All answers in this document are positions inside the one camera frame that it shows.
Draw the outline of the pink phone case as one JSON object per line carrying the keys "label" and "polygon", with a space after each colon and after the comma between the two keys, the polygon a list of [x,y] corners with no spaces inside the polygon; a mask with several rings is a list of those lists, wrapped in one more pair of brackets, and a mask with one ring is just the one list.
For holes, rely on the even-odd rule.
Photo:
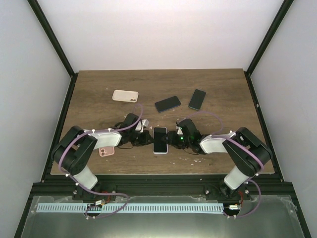
{"label": "pink phone case", "polygon": [[99,148],[99,155],[101,157],[107,157],[111,156],[115,153],[115,149],[113,146],[106,146],[106,147],[100,147]]}

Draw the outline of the black phone teal edge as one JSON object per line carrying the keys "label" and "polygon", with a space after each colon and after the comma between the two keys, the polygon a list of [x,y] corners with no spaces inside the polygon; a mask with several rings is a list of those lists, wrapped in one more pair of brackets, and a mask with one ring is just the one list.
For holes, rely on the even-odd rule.
{"label": "black phone teal edge", "polygon": [[195,110],[200,110],[205,99],[206,92],[196,89],[191,97],[188,107]]}

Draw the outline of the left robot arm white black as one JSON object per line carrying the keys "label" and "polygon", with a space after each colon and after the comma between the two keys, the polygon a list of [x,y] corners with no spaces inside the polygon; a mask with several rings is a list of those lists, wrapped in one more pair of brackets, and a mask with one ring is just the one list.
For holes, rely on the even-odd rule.
{"label": "left robot arm white black", "polygon": [[90,200],[100,197],[101,187],[97,177],[88,168],[92,152],[104,147],[117,147],[131,143],[133,147],[152,144],[154,139],[145,128],[149,122],[129,113],[123,122],[114,127],[89,131],[73,126],[62,140],[53,148],[51,158],[72,176],[79,185],[84,186],[84,195]]}

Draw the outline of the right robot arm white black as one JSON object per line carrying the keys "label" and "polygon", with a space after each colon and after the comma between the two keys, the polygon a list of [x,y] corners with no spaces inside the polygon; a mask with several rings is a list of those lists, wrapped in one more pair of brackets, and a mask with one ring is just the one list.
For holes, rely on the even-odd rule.
{"label": "right robot arm white black", "polygon": [[221,196],[227,200],[234,198],[238,188],[273,158],[271,149],[245,127],[228,134],[201,134],[191,119],[184,119],[176,123],[176,130],[164,132],[155,140],[180,150],[190,148],[195,154],[228,154],[235,166],[219,186]]}

